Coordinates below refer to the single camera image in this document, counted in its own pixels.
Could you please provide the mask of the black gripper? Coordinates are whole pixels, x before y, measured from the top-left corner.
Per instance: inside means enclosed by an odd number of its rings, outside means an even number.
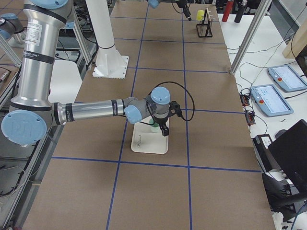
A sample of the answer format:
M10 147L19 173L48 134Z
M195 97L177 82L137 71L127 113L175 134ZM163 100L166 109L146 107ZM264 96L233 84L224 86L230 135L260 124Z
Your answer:
M169 128L167 127L166 123L168 121L168 118L155 118L156 123L159 125L162 131L162 135L164 137L167 137L169 135Z
M191 14L188 12L188 1L187 0L179 0L178 1L178 7L182 9L183 13L186 14L186 18L191 21Z

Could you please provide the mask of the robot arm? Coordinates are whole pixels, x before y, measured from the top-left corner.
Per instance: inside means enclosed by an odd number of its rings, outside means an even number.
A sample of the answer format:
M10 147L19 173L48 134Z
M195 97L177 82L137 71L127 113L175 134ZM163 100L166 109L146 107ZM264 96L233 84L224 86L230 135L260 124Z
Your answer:
M146 0L150 7L157 8L161 3L161 0ZM187 0L171 0L171 5L175 12L185 15L185 17L191 21L191 13L189 11L190 4Z
M76 120L124 115L131 124L152 117L168 136L170 93L155 87L144 99L129 97L93 103L51 103L48 99L59 31L72 19L71 0L27 0L28 18L18 93L1 123L3 135L19 145L30 145L47 130Z

